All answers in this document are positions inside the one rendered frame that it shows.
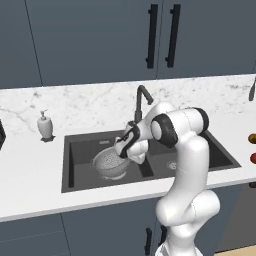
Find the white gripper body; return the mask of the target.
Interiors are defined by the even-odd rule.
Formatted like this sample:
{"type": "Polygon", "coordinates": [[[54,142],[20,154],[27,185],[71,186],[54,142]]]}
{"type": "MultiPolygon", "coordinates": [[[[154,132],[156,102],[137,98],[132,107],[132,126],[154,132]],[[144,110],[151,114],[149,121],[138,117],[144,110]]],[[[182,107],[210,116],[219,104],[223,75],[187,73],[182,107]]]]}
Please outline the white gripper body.
{"type": "Polygon", "coordinates": [[[114,142],[114,149],[117,154],[124,153],[125,142],[122,137],[116,137],[114,142]]]}

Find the black appliance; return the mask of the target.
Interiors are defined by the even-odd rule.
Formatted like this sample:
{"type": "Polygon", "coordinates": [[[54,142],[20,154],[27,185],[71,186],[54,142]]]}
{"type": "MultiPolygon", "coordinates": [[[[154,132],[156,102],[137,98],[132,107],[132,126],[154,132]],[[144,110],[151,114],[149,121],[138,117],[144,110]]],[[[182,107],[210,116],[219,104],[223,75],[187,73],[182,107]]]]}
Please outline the black appliance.
{"type": "Polygon", "coordinates": [[[0,119],[0,150],[2,149],[5,139],[6,139],[6,133],[5,133],[2,121],[0,119]]]}

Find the black sink faucet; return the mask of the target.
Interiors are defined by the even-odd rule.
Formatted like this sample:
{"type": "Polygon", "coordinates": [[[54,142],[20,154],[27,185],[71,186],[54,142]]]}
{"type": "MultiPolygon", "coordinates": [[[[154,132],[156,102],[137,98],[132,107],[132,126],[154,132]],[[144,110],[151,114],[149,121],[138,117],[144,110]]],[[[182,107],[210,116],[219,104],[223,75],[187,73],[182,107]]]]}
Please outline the black sink faucet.
{"type": "Polygon", "coordinates": [[[135,116],[134,116],[134,121],[138,123],[142,119],[142,110],[141,110],[141,101],[142,97],[145,97],[147,100],[147,104],[151,105],[154,101],[148,90],[145,88],[144,85],[140,85],[137,88],[137,101],[136,101],[136,109],[135,109],[135,116]]]}

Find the slate blue wall cupboard door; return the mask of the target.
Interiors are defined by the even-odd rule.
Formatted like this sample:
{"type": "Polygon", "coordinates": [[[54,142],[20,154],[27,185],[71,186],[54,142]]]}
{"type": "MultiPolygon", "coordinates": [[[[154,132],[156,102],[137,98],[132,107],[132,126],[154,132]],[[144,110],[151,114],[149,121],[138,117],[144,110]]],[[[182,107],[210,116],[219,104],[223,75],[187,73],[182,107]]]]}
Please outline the slate blue wall cupboard door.
{"type": "Polygon", "coordinates": [[[24,0],[0,0],[0,89],[41,86],[24,0]]]}
{"type": "Polygon", "coordinates": [[[26,0],[45,86],[156,77],[162,0],[26,0]],[[158,5],[154,68],[148,69],[152,4],[158,5]]]}
{"type": "Polygon", "coordinates": [[[256,0],[164,0],[159,79],[250,74],[256,63],[256,0]],[[168,68],[172,15],[181,5],[174,67],[168,68]]]}

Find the white soap dispenser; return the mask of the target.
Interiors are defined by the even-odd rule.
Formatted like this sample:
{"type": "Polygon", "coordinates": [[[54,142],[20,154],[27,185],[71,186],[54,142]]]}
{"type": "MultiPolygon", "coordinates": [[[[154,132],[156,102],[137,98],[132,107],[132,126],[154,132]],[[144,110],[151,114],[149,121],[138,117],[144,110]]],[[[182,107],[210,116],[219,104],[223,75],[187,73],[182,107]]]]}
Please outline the white soap dispenser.
{"type": "Polygon", "coordinates": [[[53,123],[51,118],[45,115],[45,110],[41,111],[41,117],[37,120],[37,127],[42,141],[48,142],[54,139],[53,123]]]}

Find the dark hanging utensil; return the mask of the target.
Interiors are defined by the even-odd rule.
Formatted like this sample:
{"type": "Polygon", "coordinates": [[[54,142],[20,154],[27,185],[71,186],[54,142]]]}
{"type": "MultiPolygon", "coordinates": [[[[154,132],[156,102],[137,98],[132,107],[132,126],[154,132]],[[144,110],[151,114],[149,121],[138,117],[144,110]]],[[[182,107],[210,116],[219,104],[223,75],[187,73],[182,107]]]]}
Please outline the dark hanging utensil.
{"type": "Polygon", "coordinates": [[[251,89],[250,89],[250,92],[249,92],[249,101],[253,101],[253,99],[254,99],[254,95],[255,95],[255,85],[256,85],[256,77],[255,77],[255,79],[254,79],[254,82],[253,82],[253,85],[252,85],[252,87],[251,87],[251,89]]]}

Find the dark grey double sink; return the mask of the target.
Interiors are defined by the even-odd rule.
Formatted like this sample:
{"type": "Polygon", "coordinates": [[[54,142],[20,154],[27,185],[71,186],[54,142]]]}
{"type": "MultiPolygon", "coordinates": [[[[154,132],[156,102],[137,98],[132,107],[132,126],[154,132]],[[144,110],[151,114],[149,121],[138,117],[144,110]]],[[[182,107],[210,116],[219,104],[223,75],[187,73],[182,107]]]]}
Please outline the dark grey double sink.
{"type": "Polygon", "coordinates": [[[126,174],[118,180],[100,177],[93,159],[102,150],[111,147],[122,130],[64,137],[62,193],[95,189],[175,176],[177,152],[155,140],[149,141],[149,151],[143,164],[131,162],[126,174]]]}

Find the white metal colander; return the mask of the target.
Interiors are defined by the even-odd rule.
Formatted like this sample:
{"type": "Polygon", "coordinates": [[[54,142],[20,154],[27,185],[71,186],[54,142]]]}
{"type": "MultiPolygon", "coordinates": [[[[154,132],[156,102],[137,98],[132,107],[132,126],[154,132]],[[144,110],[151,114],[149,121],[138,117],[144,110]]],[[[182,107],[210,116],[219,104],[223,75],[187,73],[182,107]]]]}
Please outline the white metal colander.
{"type": "Polygon", "coordinates": [[[114,179],[126,173],[130,160],[121,158],[114,147],[109,147],[98,153],[93,159],[93,166],[98,173],[109,179],[114,179]]]}

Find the slate blue base drawer front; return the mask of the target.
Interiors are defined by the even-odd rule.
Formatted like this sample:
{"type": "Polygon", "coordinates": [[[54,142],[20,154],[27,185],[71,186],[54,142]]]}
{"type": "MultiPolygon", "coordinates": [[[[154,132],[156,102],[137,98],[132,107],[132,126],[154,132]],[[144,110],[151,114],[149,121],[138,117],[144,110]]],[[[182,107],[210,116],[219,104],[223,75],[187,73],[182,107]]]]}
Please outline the slate blue base drawer front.
{"type": "Polygon", "coordinates": [[[0,256],[69,256],[65,234],[54,232],[0,242],[0,256]]]}
{"type": "Polygon", "coordinates": [[[50,234],[63,230],[60,214],[0,223],[0,241],[50,234]]]}

